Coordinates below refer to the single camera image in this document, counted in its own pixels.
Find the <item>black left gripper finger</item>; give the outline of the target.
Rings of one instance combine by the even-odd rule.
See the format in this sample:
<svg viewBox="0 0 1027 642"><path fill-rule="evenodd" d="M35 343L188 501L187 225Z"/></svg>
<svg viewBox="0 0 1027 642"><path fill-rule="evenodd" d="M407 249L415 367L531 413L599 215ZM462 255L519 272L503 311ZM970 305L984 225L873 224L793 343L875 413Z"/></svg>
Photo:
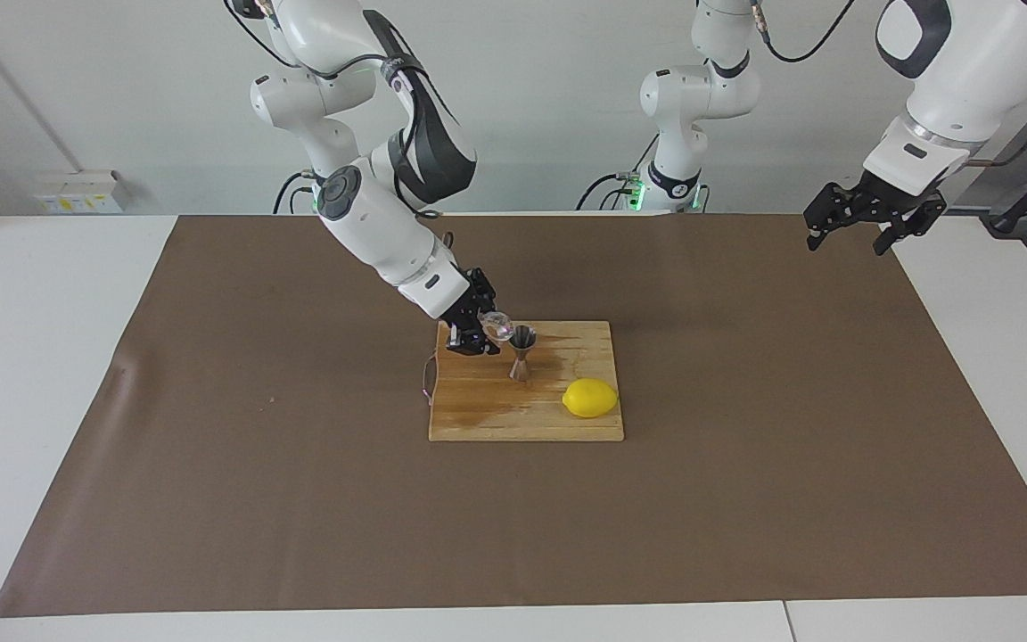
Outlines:
<svg viewBox="0 0 1027 642"><path fill-rule="evenodd" d="M844 188L838 183L828 183L814 199L804 207L803 219L808 230L807 247L816 251L830 233L860 222L853 211L860 193L855 188Z"/></svg>
<svg viewBox="0 0 1027 642"><path fill-rule="evenodd" d="M930 196L906 214L898 212L883 214L880 218L880 223L883 224L882 231L873 243L875 255L883 256L895 243L900 243L909 237L925 235L944 214L946 207L944 196Z"/></svg>

